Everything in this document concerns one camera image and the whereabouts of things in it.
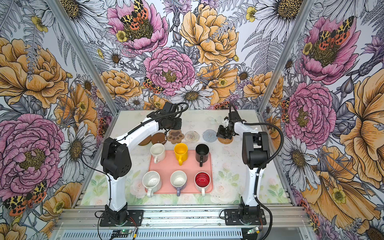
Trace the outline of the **round tan wicker coaster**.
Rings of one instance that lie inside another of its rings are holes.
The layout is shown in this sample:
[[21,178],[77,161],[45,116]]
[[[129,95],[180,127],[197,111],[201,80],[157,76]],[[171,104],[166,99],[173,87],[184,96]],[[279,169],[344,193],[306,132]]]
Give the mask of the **round tan wicker coaster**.
[[234,140],[233,138],[228,139],[228,138],[218,137],[218,141],[224,145],[228,145],[228,144],[232,143],[233,140]]

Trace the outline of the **light blue woven coaster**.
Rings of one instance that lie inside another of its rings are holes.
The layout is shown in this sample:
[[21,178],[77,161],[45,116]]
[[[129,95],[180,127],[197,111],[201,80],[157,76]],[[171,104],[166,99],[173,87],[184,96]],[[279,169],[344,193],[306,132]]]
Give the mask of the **light blue woven coaster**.
[[214,130],[206,130],[203,132],[203,140],[207,143],[213,143],[217,140],[217,132]]

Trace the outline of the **cork paw print coaster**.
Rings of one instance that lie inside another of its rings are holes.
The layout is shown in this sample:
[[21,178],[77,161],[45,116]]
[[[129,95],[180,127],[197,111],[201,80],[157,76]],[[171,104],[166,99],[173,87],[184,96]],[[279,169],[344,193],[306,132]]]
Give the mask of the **cork paw print coaster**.
[[181,130],[170,130],[167,135],[167,140],[173,145],[181,143],[184,138]]

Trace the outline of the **scratched round wooden coaster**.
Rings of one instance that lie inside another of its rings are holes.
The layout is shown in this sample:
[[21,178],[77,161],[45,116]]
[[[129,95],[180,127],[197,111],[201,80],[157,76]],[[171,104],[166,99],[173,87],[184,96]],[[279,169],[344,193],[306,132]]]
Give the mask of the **scratched round wooden coaster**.
[[151,138],[151,143],[164,145],[167,142],[167,136],[164,133],[156,133]]

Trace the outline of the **white multicolour woven coaster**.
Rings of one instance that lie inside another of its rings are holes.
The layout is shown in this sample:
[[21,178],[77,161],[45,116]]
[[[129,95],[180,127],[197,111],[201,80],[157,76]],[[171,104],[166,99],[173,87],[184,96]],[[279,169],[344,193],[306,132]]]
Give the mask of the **white multicolour woven coaster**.
[[185,133],[185,140],[188,143],[197,143],[200,140],[200,135],[196,131],[188,131]]

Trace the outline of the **round dark wooden coaster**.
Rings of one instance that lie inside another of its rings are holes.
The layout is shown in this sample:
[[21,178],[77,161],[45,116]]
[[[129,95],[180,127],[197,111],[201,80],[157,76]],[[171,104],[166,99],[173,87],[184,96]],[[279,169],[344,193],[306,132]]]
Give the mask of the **round dark wooden coaster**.
[[146,146],[151,142],[151,140],[152,140],[152,136],[149,135],[148,137],[146,137],[143,141],[141,141],[139,143],[139,146]]

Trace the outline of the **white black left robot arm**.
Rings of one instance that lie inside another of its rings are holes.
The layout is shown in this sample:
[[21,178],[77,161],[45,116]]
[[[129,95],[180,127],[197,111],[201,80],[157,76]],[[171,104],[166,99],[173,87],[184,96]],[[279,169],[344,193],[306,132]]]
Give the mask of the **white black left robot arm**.
[[159,130],[180,130],[182,113],[189,108],[185,102],[165,103],[161,110],[149,113],[146,118],[122,136],[107,138],[103,143],[101,166],[108,179],[108,203],[101,216],[101,226],[122,226],[129,219],[125,196],[126,176],[132,168],[130,151],[145,138]]

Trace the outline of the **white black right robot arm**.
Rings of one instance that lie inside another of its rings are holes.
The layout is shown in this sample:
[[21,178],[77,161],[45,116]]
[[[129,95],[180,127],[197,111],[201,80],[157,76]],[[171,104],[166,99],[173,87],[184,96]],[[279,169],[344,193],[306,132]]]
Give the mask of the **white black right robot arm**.
[[247,168],[246,187],[238,208],[224,210],[226,225],[265,225],[267,221],[258,197],[262,173],[270,157],[268,134],[246,123],[236,111],[230,111],[219,126],[217,137],[231,140],[235,136],[242,139],[242,160]]

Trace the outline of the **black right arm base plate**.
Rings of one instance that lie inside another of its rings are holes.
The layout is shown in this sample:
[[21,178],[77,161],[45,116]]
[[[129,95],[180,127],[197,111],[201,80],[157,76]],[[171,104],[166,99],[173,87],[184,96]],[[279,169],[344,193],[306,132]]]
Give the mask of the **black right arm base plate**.
[[252,226],[261,226],[266,225],[266,215],[263,209],[260,209],[259,213],[256,215],[241,215],[239,210],[235,209],[225,209],[224,218],[227,226],[237,226],[237,225],[252,225]]

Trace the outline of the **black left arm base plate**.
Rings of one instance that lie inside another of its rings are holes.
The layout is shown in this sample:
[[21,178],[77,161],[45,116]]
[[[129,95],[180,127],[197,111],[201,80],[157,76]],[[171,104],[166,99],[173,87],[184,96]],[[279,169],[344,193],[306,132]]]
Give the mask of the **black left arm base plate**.
[[107,210],[101,218],[100,227],[140,227],[143,220],[143,210]]

